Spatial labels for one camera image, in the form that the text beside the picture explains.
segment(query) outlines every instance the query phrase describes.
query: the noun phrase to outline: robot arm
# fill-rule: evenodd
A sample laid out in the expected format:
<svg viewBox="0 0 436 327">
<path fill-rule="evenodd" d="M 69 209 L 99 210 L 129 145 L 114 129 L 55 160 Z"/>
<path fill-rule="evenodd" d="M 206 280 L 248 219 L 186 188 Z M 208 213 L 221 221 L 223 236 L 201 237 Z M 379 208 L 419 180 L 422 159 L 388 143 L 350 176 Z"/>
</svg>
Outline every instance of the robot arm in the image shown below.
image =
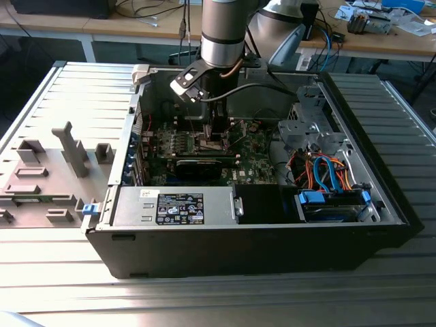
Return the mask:
<svg viewBox="0 0 436 327">
<path fill-rule="evenodd" d="M 302 39 L 301 1 L 271 0 L 251 19 L 250 27 L 255 40 L 262 45 L 262 56 L 270 58 L 271 63 L 282 65 Z M 204 96 L 220 97 L 237 87 L 249 16 L 262 4 L 253 0 L 204 0 L 201 59 L 170 84 L 179 97 L 196 102 Z M 228 124 L 227 99 L 221 97 L 207 106 L 209 122 L 204 132 L 210 140 L 219 139 Z"/>
</svg>

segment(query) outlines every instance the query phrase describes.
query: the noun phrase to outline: motherboard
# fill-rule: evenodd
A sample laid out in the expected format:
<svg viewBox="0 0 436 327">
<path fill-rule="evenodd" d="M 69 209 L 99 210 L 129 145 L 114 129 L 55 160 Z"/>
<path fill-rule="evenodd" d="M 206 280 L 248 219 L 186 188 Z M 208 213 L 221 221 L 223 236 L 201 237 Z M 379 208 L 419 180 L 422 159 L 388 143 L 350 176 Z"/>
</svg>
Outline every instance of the motherboard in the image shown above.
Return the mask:
<svg viewBox="0 0 436 327">
<path fill-rule="evenodd" d="M 146 183 L 152 186 L 275 184 L 268 158 L 273 132 L 261 121 L 233 120 L 217 141 L 192 122 L 163 122 L 143 133 Z"/>
</svg>

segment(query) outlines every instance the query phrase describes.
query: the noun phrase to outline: floor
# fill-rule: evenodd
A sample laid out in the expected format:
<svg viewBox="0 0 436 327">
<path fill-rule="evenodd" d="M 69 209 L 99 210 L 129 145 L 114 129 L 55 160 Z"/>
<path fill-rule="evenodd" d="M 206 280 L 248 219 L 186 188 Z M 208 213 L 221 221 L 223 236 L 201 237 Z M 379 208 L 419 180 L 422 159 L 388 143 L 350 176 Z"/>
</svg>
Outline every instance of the floor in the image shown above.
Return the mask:
<svg viewBox="0 0 436 327">
<path fill-rule="evenodd" d="M 0 135 L 3 135 L 11 122 L 30 98 L 46 72 L 52 65 L 52 59 L 66 61 L 84 61 L 84 54 L 79 42 L 71 40 L 31 40 L 22 37 L 18 40 L 21 49 L 13 50 L 14 37 L 0 39 Z M 95 54 L 99 62 L 106 63 L 154 63 L 168 64 L 168 55 L 178 51 L 177 46 L 135 45 L 110 42 L 95 42 Z M 365 74 L 373 60 L 353 59 L 348 72 Z M 382 64 L 377 71 L 380 78 L 389 80 L 409 98 L 415 87 L 415 77 L 421 70 L 421 63 L 390 61 Z M 416 102 L 414 109 L 431 128 L 436 121 L 432 120 L 430 110 L 435 107 L 436 82 L 429 85 Z"/>
</svg>

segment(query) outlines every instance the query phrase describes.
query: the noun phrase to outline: computer case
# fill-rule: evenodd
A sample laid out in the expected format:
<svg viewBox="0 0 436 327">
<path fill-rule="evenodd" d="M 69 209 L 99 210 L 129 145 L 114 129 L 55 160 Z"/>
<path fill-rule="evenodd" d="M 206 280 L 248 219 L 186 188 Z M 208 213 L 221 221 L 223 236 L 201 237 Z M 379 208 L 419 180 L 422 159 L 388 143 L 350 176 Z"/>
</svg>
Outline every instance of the computer case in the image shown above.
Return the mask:
<svg viewBox="0 0 436 327">
<path fill-rule="evenodd" d="M 11 0 L 19 14 L 85 16 L 107 19 L 116 0 Z"/>
</svg>

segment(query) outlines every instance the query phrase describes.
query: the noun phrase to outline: ribbed metal surface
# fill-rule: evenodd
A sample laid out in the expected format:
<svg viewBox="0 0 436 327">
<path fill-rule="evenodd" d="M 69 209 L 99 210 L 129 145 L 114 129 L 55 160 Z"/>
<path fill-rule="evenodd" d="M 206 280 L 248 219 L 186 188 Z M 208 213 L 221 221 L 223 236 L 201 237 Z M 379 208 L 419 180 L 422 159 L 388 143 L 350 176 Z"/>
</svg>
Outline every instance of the ribbed metal surface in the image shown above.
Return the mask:
<svg viewBox="0 0 436 327">
<path fill-rule="evenodd" d="M 418 181 L 402 178 L 406 188 L 409 179 Z M 79 229 L 0 230 L 0 309 L 56 327 L 436 326 L 435 210 L 416 208 L 426 229 L 352 272 L 116 280 Z"/>
<path fill-rule="evenodd" d="M 16 126 L 0 153 L 0 187 L 20 160 L 16 148 L 22 140 L 39 140 L 45 149 L 60 149 L 53 127 L 70 121 L 72 135 L 92 151 L 99 143 L 116 150 L 129 108 L 133 65 L 68 63 L 54 67 L 44 88 L 27 104 L 27 114 Z"/>
<path fill-rule="evenodd" d="M 436 218 L 435 135 L 377 76 L 331 76 L 415 211 Z"/>
</svg>

